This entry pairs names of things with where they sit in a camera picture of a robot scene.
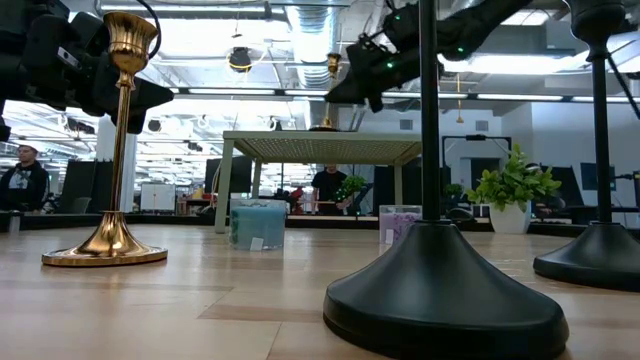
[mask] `man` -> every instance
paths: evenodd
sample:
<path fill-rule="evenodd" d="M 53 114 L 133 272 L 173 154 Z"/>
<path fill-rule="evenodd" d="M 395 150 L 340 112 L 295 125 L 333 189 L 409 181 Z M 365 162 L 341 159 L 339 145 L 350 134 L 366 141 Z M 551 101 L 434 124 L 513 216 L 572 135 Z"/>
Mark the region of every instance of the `man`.
<path fill-rule="evenodd" d="M 20 162 L 0 180 L 0 207 L 40 213 L 49 194 L 49 173 L 36 160 L 38 150 L 28 145 L 18 147 Z"/>
<path fill-rule="evenodd" d="M 311 182 L 311 186 L 313 186 L 311 201 L 314 201 L 312 207 L 315 209 L 317 205 L 321 215 L 344 215 L 343 210 L 349 205 L 348 200 L 338 204 L 317 204 L 315 201 L 333 201 L 336 192 L 346 178 L 347 175 L 338 171 L 336 164 L 328 164 L 324 171 L 317 173 Z"/>

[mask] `storage bin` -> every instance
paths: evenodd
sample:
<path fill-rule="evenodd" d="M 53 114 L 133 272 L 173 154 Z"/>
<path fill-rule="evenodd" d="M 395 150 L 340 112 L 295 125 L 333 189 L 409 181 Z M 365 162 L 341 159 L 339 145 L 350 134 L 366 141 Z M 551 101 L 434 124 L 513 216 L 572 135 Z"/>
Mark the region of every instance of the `storage bin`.
<path fill-rule="evenodd" d="M 419 205 L 381 205 L 378 222 L 380 225 L 380 243 L 392 245 L 402 239 L 406 230 L 420 220 L 422 206 Z"/>
<path fill-rule="evenodd" d="M 231 200 L 229 243 L 238 250 L 282 248 L 286 202 L 282 200 Z"/>

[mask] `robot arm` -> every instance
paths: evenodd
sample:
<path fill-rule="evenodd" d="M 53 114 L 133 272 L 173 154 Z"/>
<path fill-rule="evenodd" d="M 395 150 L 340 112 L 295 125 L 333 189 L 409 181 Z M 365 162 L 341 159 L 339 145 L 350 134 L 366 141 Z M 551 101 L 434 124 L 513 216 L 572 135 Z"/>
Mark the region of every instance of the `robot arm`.
<path fill-rule="evenodd" d="M 460 61 L 476 51 L 504 20 L 528 5 L 531 0 L 485 0 L 438 21 L 438 53 Z M 382 109 L 381 93 L 420 76 L 419 9 L 409 4 L 387 15 L 380 33 L 362 34 L 347 48 L 351 68 L 346 78 L 326 96 L 331 103 L 364 104 L 371 110 Z M 384 33 L 396 47 L 390 52 L 375 44 L 373 38 Z"/>

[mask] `black lamp base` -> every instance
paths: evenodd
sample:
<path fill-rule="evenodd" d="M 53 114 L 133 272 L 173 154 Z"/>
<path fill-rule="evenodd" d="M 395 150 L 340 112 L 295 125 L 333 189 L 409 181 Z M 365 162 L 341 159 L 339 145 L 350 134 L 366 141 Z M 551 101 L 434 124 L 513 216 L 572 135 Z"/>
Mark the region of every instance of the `black lamp base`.
<path fill-rule="evenodd" d="M 569 329 L 560 306 L 483 259 L 448 222 L 418 222 L 364 269 L 335 281 L 327 326 L 401 359 L 554 359 Z"/>
<path fill-rule="evenodd" d="M 620 224 L 592 223 L 577 239 L 533 262 L 538 275 L 640 292 L 640 242 Z"/>

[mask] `black metal pole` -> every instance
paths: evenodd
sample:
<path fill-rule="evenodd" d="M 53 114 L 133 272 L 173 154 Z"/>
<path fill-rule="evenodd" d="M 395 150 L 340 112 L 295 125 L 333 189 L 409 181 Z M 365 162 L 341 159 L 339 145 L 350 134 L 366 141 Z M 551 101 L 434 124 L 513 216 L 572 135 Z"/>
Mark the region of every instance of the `black metal pole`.
<path fill-rule="evenodd" d="M 598 179 L 598 219 L 600 222 L 611 222 L 611 174 L 609 173 L 609 125 L 607 121 L 605 58 L 603 56 L 595 57 L 591 62 L 591 67 Z"/>
<path fill-rule="evenodd" d="M 440 220 L 440 134 L 436 1 L 420 0 L 420 107 L 422 111 L 422 218 Z"/>

